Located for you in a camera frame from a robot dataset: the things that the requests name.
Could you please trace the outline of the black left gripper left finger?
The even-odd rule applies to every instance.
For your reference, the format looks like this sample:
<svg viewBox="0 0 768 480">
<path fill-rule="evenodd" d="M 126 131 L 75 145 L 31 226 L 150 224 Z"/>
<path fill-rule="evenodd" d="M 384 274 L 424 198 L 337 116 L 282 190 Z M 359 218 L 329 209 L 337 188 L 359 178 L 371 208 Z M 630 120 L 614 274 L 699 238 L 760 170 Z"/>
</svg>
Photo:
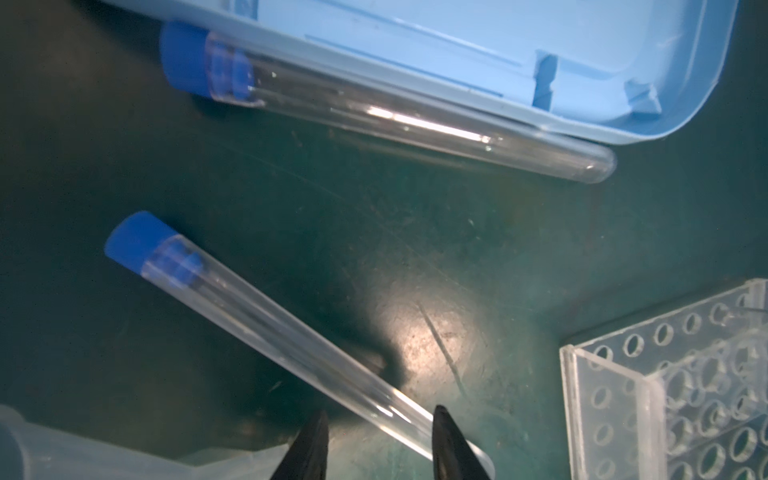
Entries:
<svg viewBox="0 0 768 480">
<path fill-rule="evenodd" d="M 318 410 L 303 425 L 270 479 L 325 480 L 328 446 L 328 417 Z"/>
</svg>

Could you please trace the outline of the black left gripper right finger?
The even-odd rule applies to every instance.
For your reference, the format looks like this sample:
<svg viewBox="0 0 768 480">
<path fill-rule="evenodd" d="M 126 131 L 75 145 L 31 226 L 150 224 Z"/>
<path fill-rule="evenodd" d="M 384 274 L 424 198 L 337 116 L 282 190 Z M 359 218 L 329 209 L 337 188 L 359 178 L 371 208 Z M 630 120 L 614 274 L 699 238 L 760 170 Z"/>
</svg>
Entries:
<svg viewBox="0 0 768 480">
<path fill-rule="evenodd" d="M 435 480 L 490 480 L 448 409 L 433 413 L 431 445 Z"/>
</svg>

